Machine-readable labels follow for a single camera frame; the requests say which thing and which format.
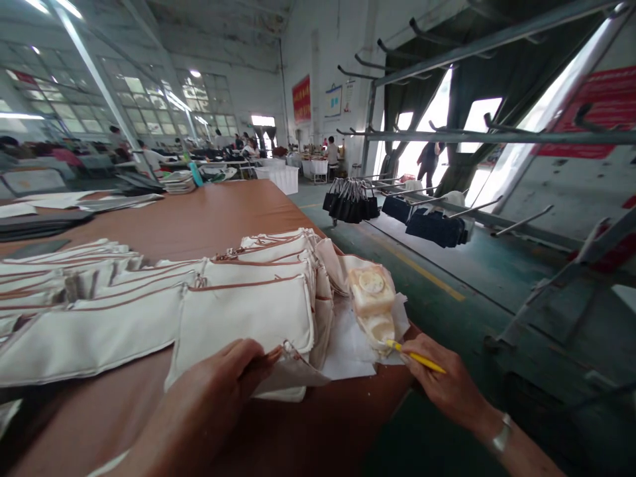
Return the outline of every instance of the yellow pencil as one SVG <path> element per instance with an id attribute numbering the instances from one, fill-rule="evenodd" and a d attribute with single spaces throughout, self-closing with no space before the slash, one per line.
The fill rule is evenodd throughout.
<path id="1" fill-rule="evenodd" d="M 393 348 L 396 351 L 400 351 L 400 352 L 402 351 L 402 345 L 393 340 L 387 340 L 386 345 L 390 348 Z M 416 354 L 416 353 L 409 353 L 409 356 L 412 357 L 418 363 L 426 366 L 428 369 L 432 369 L 433 371 L 446 374 L 446 371 L 444 371 L 443 368 L 435 364 L 433 361 L 426 359 L 424 356 L 420 356 L 419 354 Z"/>

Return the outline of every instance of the silver bracelet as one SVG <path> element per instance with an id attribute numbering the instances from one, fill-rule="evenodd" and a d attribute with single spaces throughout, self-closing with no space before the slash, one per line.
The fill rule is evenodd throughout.
<path id="1" fill-rule="evenodd" d="M 499 457 L 505 451 L 505 446 L 508 444 L 508 438 L 512 432 L 512 419 L 510 414 L 503 415 L 503 429 L 497 437 L 492 440 L 492 452 Z"/>

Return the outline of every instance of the wrist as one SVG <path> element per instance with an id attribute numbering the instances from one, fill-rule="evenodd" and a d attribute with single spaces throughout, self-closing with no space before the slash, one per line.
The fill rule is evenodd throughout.
<path id="1" fill-rule="evenodd" d="M 472 434 L 482 444 L 490 444 L 504 428 L 504 413 L 490 404 L 486 404 L 484 411 L 475 423 Z"/>

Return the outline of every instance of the red banner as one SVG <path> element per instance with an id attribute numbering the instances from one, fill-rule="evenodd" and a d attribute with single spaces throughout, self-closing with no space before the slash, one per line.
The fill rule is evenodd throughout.
<path id="1" fill-rule="evenodd" d="M 311 120 L 311 94 L 309 92 L 309 75 L 291 89 L 293 95 L 293 118 L 297 123 Z"/>
<path id="2" fill-rule="evenodd" d="M 585 131 L 574 125 L 574 117 L 584 104 L 592 104 L 587 121 L 607 129 L 631 131 L 636 126 L 636 66 L 591 74 L 559 117 L 555 133 Z M 539 156 L 604 159 L 613 144 L 546 144 Z"/>
<path id="3" fill-rule="evenodd" d="M 30 74 L 22 73 L 16 70 L 11 70 L 11 71 L 13 71 L 13 74 L 15 74 L 18 77 L 18 80 L 22 81 L 23 83 L 29 83 L 35 86 L 38 85 L 35 82 L 35 79 Z"/>

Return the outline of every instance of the brown table surface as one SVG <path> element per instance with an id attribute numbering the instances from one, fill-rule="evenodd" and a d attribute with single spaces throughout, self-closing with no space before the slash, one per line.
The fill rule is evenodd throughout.
<path id="1" fill-rule="evenodd" d="M 258 180 L 107 212 L 54 238 L 71 239 L 68 246 L 108 238 L 152 259 L 184 260 L 298 227 L 324 236 L 274 183 Z M 33 242 L 2 244 L 0 254 Z M 169 348 L 96 378 L 10 390 L 25 397 L 24 412 L 0 441 L 0 474 L 10 466 L 11 476 L 85 476 L 127 450 L 162 397 L 171 355 Z M 301 403 L 254 399 L 209 474 L 358 474 L 411 383 L 405 366 L 379 366 L 373 377 L 309 389 Z"/>

